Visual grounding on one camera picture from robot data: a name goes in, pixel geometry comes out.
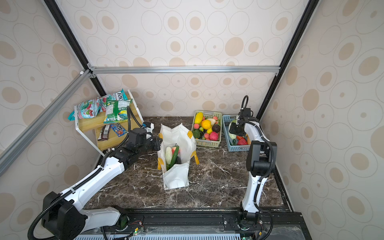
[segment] orange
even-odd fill
[[[208,119],[204,120],[201,122],[201,126],[204,128],[204,129],[210,129],[211,128],[211,121],[209,121]]]

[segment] red pepper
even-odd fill
[[[247,145],[247,144],[248,143],[244,138],[240,139],[239,142],[237,143],[237,145]]]

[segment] white shopping bag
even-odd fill
[[[164,189],[189,186],[188,171],[191,157],[194,156],[196,164],[199,164],[196,155],[196,140],[192,132],[184,127],[182,123],[174,128],[161,124],[159,137],[163,139],[163,142],[161,143],[161,150],[157,152],[158,169],[161,169],[163,172]],[[174,147],[175,145],[179,146],[182,164],[175,164],[167,171],[165,161],[166,147]]]

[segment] patterned wallpaper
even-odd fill
[[[81,69],[40,1],[0,0],[0,152],[55,99]],[[98,152],[66,118],[96,97],[86,81],[0,177],[0,239],[27,239],[44,196],[92,169]],[[91,139],[94,133],[88,132]],[[50,234],[38,225],[39,238]]]
[[[384,1],[325,0],[262,127],[314,240],[384,239]]]
[[[94,66],[279,65],[307,0],[58,0]]]
[[[0,2],[2,152],[82,67],[39,1]]]
[[[51,191],[60,192],[93,170],[99,153],[75,130],[67,119],[86,90],[86,83],[62,107],[35,137],[25,151],[0,177],[0,239],[24,240],[32,221],[43,208],[43,198]],[[97,93],[92,90],[90,96]],[[90,139],[93,131],[86,133]],[[51,234],[40,223],[38,238]]]
[[[109,93],[129,88],[143,116],[238,113],[245,95],[256,115],[274,73],[99,74]]]

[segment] white vent grille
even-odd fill
[[[108,240],[124,237],[115,234],[108,236]],[[103,235],[79,235],[75,240],[104,240]],[[129,240],[240,240],[238,233],[212,233],[212,234],[147,234],[130,237]]]

